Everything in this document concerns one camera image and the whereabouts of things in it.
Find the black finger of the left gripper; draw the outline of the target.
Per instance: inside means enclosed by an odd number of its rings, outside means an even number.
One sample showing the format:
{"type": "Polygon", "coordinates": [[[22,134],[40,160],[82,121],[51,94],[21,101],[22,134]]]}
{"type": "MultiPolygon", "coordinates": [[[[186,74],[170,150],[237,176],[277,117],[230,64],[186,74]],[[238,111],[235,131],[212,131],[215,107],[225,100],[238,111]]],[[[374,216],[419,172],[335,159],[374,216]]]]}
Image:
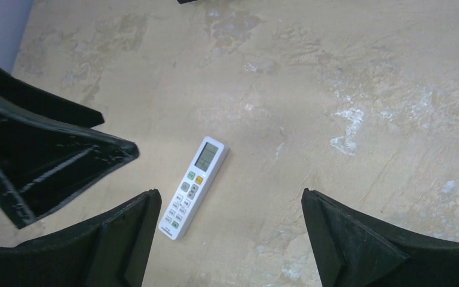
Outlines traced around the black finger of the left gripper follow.
{"type": "Polygon", "coordinates": [[[0,96],[35,114],[76,126],[92,128],[105,122],[101,112],[18,80],[1,68],[0,96]]]}
{"type": "Polygon", "coordinates": [[[0,97],[0,209],[17,228],[54,213],[138,156],[133,142],[0,97]]]}

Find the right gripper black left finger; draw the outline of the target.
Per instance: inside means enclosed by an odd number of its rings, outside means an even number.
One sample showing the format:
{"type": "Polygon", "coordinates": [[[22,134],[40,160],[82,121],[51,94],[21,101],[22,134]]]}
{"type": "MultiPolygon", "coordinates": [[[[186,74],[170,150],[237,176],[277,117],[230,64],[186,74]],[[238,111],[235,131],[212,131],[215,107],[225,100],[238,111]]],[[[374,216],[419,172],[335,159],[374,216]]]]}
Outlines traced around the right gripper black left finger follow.
{"type": "Polygon", "coordinates": [[[142,286],[161,209],[145,191],[90,219],[0,247],[0,286],[142,286]]]}

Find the white remote control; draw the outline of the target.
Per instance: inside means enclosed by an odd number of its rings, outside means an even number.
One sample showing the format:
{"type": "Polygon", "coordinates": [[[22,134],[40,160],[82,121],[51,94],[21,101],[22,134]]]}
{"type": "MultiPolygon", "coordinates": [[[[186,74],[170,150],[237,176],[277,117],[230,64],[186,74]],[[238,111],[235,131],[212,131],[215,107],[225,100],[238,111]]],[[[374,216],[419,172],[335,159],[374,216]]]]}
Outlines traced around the white remote control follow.
{"type": "Polygon", "coordinates": [[[158,229],[169,239],[179,240],[184,236],[228,151],[229,148],[225,144],[214,138],[206,136],[202,140],[164,215],[158,222],[158,229]]]}

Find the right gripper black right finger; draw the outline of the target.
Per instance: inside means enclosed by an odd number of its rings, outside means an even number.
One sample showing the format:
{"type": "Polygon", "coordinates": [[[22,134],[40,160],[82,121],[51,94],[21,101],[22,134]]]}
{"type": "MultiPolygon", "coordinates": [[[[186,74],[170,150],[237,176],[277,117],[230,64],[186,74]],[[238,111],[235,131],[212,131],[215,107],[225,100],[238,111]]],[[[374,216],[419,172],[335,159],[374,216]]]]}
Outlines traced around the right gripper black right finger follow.
{"type": "Polygon", "coordinates": [[[459,286],[459,243],[418,234],[304,190],[323,286],[459,286]]]}

